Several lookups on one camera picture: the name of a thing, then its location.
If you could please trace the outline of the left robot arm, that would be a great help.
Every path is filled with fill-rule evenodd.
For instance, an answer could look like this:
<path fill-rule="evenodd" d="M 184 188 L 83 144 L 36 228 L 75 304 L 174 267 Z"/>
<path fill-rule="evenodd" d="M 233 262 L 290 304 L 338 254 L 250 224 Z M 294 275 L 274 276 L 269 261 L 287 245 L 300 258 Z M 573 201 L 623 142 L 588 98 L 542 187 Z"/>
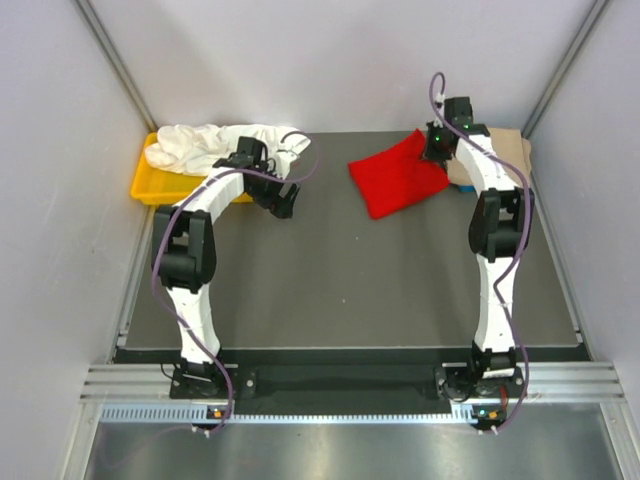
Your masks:
<path fill-rule="evenodd" d="M 227 382 L 209 300 L 217 267 L 214 223 L 243 194 L 278 219 L 293 216 L 300 186 L 288 176 L 300 154 L 286 141 L 296 134 L 285 134 L 273 153 L 264 141 L 241 136 L 236 150 L 216 161 L 192 193 L 154 213 L 152 285 L 165 288 L 177 315 L 179 372 L 205 396 L 220 394 Z"/>

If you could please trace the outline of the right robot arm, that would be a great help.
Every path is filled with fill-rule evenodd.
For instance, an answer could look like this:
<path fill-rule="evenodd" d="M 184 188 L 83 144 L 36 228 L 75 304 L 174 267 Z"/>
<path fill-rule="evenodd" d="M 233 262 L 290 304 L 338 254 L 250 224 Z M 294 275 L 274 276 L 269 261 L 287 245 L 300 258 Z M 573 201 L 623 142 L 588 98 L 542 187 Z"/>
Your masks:
<path fill-rule="evenodd" d="M 516 371 L 512 314 L 516 273 L 531 230 L 534 194 L 526 176 L 500 159 L 488 128 L 474 122 L 468 97 L 438 93 L 427 124 L 424 158 L 444 168 L 460 162 L 477 195 L 468 242 L 480 273 L 480 315 L 466 380 L 487 396 Z"/>

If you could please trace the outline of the red t-shirt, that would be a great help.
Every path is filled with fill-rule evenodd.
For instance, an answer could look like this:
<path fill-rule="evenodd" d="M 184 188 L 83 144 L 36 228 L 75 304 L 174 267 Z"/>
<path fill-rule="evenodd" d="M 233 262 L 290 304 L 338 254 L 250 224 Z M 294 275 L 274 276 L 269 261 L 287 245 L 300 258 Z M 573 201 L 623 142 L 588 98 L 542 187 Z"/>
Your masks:
<path fill-rule="evenodd" d="M 371 219 L 382 219 L 449 186 L 444 169 L 422 159 L 425 146 L 425 134 L 416 129 L 389 149 L 348 164 Z"/>

